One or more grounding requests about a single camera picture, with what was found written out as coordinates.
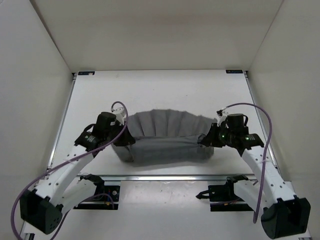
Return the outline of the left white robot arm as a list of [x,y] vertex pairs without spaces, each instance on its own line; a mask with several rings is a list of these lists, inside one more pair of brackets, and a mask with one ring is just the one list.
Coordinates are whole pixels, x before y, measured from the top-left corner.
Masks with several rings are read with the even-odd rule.
[[59,228],[64,216],[82,201],[104,195],[104,181],[94,174],[81,177],[70,186],[80,171],[109,145],[132,145],[135,139],[128,128],[124,107],[101,112],[95,123],[84,128],[64,162],[48,170],[27,186],[18,197],[20,217],[49,235]]

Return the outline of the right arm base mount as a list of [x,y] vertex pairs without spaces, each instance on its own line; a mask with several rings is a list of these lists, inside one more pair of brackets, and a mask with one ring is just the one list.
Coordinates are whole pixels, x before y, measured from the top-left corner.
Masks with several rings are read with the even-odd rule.
[[[249,179],[244,175],[228,176],[224,184],[208,185],[207,190],[201,191],[195,197],[198,200],[209,200],[211,212],[252,212],[252,208],[234,193],[234,184],[242,180]],[[253,185],[258,183],[257,180],[249,181]]]

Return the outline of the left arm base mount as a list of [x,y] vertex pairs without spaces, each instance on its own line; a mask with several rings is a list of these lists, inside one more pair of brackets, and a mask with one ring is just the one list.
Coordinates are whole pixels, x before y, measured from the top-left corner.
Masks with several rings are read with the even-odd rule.
[[93,183],[95,192],[93,196],[76,205],[74,210],[118,210],[121,190],[119,182],[108,182],[92,174],[81,175],[79,180]]

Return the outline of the grey pleated skirt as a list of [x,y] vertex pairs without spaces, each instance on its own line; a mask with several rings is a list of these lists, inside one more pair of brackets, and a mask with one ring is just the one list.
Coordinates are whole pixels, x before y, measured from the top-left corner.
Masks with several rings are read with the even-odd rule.
[[121,162],[134,167],[207,162],[212,146],[200,142],[216,118],[174,109],[152,109],[128,118],[127,129],[135,143],[112,146]]

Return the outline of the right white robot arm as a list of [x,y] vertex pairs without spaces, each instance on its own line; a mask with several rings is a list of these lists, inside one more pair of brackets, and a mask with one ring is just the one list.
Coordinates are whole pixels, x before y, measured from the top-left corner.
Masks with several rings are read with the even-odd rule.
[[286,184],[273,162],[268,161],[260,148],[265,145],[256,133],[249,133],[249,118],[242,113],[227,114],[218,111],[219,121],[213,123],[200,141],[206,147],[230,147],[237,150],[257,179],[253,184],[243,174],[228,176],[225,184],[209,187],[199,193],[198,199],[217,201],[228,198],[224,204],[242,200],[254,210],[262,228],[270,239],[303,234],[307,231],[311,211],[309,201]]

